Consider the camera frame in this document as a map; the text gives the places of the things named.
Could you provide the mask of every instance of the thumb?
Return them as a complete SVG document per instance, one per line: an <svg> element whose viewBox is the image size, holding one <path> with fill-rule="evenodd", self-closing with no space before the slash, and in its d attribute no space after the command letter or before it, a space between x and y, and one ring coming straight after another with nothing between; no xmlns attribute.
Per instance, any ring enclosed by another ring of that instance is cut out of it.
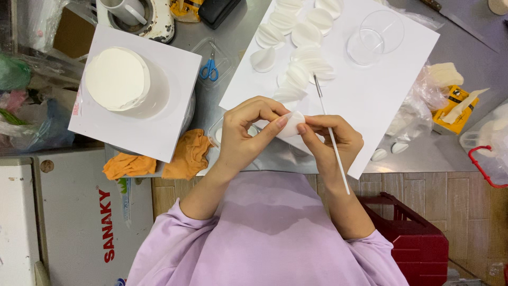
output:
<svg viewBox="0 0 508 286"><path fill-rule="evenodd" d="M319 140L314 130L305 123L298 124L296 128L307 148L314 154L314 157L319 157L323 153L323 147L326 146Z"/></svg>
<svg viewBox="0 0 508 286"><path fill-rule="evenodd" d="M256 136L254 136L251 141L256 144L256 146L261 147L261 149L264 149L270 141L279 134L282 129L286 126L288 123L288 118L286 116L281 116L277 118L276 120L268 123L261 132L259 132Z"/></svg>

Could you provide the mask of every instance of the knife handle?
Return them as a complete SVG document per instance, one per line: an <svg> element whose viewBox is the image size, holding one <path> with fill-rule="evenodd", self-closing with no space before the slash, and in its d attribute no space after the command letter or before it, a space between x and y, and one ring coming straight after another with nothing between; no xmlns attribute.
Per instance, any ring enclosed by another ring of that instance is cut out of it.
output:
<svg viewBox="0 0 508 286"><path fill-rule="evenodd" d="M425 5L431 7L436 12L439 12L442 8L441 4L439 4L436 0L420 0L420 1L425 3Z"/></svg>

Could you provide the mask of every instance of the tissue box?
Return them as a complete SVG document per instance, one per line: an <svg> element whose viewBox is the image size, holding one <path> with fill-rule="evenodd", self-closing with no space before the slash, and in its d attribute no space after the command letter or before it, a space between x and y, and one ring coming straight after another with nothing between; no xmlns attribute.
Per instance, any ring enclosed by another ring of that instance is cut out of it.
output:
<svg viewBox="0 0 508 286"><path fill-rule="evenodd" d="M458 135L464 125L466 124L469 116L473 112L474 107L478 103L479 99L476 98L473 102L457 117L454 123L448 124L440 118L447 115L450 110L461 103L464 99L469 96L467 91L464 91L457 85L451 85L450 96L448 96L448 106L432 112L432 119L434 120L433 130L442 135Z"/></svg>

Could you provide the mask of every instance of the person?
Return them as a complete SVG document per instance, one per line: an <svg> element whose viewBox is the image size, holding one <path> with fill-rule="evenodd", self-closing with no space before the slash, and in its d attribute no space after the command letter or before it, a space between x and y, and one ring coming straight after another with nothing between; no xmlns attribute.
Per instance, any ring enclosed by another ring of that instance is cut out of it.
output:
<svg viewBox="0 0 508 286"><path fill-rule="evenodd" d="M254 97L224 114L217 162L156 218L127 286L407 285L391 257L393 245L346 193L330 135L345 172L363 141L343 118L306 116L298 125L323 178L331 219L304 175L240 173L284 128L288 120L281 115L289 112ZM247 129L258 120L270 123L252 137Z"/></svg>

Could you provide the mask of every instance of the fingernail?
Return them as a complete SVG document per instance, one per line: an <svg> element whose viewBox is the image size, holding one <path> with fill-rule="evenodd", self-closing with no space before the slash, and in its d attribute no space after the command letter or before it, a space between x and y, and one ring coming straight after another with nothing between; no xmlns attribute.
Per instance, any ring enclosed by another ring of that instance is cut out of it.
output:
<svg viewBox="0 0 508 286"><path fill-rule="evenodd" d="M296 126L296 129L298 129L298 133L300 133L300 135L303 135L307 132L307 129L305 128L305 126L303 126L303 124L298 124Z"/></svg>
<svg viewBox="0 0 508 286"><path fill-rule="evenodd" d="M281 117L277 118L276 124L277 124L278 128L282 128L286 125L287 122L288 122L288 118L285 116L281 116Z"/></svg>

